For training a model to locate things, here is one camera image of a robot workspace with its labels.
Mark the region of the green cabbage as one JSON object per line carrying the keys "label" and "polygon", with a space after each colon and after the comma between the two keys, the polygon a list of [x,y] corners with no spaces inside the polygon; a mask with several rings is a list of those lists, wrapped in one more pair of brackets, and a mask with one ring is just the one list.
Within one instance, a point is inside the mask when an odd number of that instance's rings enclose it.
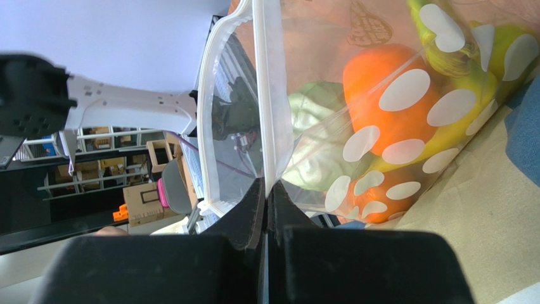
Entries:
{"label": "green cabbage", "polygon": [[346,142],[354,135],[343,85],[310,82],[288,96],[296,147],[282,179],[311,191],[327,191],[340,176],[356,179],[369,167],[373,155],[348,162],[343,158]]}

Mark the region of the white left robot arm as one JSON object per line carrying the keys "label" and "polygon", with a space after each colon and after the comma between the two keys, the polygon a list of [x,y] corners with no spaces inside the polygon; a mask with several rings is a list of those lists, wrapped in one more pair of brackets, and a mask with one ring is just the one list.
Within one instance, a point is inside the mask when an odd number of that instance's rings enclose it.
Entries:
{"label": "white left robot arm", "polygon": [[191,134],[197,105],[188,93],[119,87],[69,74],[31,54],[1,55],[1,135],[40,138],[100,126]]}

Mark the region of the yellow banana bunch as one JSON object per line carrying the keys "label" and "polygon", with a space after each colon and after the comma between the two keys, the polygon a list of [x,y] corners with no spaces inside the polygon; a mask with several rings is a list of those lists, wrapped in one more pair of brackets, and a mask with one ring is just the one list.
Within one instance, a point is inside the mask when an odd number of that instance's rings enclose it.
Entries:
{"label": "yellow banana bunch", "polygon": [[436,133],[417,159],[446,168],[539,64],[538,1],[408,1],[423,58],[442,99],[426,115]]}

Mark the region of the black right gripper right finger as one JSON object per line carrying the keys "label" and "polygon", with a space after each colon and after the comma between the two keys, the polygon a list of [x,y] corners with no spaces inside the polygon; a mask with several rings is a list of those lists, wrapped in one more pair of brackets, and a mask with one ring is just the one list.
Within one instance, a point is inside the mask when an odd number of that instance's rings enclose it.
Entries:
{"label": "black right gripper right finger", "polygon": [[447,241],[419,231],[318,227],[281,183],[268,198],[271,303],[473,303]]}

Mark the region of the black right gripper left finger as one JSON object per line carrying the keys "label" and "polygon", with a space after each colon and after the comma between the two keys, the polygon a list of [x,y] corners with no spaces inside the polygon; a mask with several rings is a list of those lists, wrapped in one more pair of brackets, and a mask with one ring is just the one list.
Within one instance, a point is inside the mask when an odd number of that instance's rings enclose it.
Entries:
{"label": "black right gripper left finger", "polygon": [[81,236],[31,303],[260,303],[264,179],[199,235]]}

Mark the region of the orange fruit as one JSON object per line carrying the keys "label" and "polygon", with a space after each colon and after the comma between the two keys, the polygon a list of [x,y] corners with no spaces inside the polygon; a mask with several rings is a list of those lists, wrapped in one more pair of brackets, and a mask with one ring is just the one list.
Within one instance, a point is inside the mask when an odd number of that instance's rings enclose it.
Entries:
{"label": "orange fruit", "polygon": [[364,49],[345,65],[345,102],[355,131],[376,126],[380,137],[371,152],[380,156],[408,139],[427,143],[436,127],[427,115],[440,94],[423,58],[402,44]]}

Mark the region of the clear polka-dot zip bag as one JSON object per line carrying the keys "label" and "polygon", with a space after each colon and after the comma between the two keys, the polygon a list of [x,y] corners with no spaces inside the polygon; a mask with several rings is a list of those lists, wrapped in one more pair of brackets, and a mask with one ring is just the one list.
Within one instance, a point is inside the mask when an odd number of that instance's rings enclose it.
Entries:
{"label": "clear polka-dot zip bag", "polygon": [[200,213],[262,178],[303,211],[400,217],[538,67],[538,1],[240,1],[203,57]]}

